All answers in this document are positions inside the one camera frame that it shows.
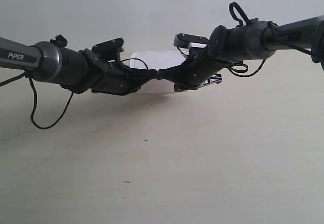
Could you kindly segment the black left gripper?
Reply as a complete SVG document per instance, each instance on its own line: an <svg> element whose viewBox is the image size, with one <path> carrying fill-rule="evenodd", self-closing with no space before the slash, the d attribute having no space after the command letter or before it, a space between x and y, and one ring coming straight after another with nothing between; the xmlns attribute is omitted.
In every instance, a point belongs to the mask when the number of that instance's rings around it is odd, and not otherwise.
<svg viewBox="0 0 324 224"><path fill-rule="evenodd" d="M138 91L141 85L158 79L156 69L131 68L123 62L109 63L110 69L91 87L94 94L125 96Z"/></svg>

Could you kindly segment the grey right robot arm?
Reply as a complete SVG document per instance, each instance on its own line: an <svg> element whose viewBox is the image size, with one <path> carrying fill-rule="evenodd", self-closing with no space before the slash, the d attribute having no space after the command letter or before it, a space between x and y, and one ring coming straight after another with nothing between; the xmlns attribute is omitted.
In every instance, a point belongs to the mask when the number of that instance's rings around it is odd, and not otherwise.
<svg viewBox="0 0 324 224"><path fill-rule="evenodd" d="M276 25L253 21L227 29L220 25L208 43L178 66L158 70L158 79L175 84L175 89L196 90L222 69L247 60L267 60L279 50L297 50L323 64L323 16Z"/></svg>

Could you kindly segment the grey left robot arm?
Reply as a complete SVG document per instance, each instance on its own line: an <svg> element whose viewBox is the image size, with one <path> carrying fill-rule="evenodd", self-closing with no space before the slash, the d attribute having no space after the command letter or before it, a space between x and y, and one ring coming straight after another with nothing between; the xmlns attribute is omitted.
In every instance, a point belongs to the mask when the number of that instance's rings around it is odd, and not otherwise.
<svg viewBox="0 0 324 224"><path fill-rule="evenodd" d="M58 84L75 94L90 89L93 93L125 96L156 79L158 73L125 65L120 59L124 42L115 38L74 51L66 47L62 35L31 46L1 38L1 67L22 70L35 81Z"/></svg>

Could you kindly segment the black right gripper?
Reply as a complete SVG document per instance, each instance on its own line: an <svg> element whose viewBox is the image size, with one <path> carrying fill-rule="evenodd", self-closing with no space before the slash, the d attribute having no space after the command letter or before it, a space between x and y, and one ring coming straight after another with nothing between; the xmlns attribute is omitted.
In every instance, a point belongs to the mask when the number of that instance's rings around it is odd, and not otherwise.
<svg viewBox="0 0 324 224"><path fill-rule="evenodd" d="M197 89L211 76L233 64L224 59L212 58L208 54L208 48L205 47L180 65L159 69L157 73L158 79L165 79L175 84L175 92L182 92Z"/></svg>

